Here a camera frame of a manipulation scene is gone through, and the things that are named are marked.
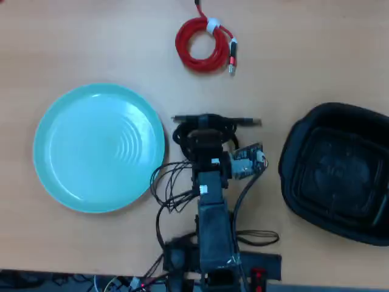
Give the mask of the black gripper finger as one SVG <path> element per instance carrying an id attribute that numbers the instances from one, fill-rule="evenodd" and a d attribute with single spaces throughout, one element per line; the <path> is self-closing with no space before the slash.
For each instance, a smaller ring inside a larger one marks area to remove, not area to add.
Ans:
<path id="1" fill-rule="evenodd" d="M 193 130 L 188 134 L 190 147 L 218 147 L 221 146 L 221 133 L 217 130 Z"/>

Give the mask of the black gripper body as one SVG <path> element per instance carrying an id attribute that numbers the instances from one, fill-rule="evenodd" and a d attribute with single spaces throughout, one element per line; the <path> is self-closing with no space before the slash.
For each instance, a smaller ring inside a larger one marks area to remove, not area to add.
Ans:
<path id="1" fill-rule="evenodd" d="M 216 172 L 221 179 L 221 187 L 227 189 L 232 178 L 232 163 L 230 154 L 222 146 L 204 148 L 193 146 L 189 148 L 188 159 L 192 164 L 192 181 L 199 185 L 199 174 Z"/>

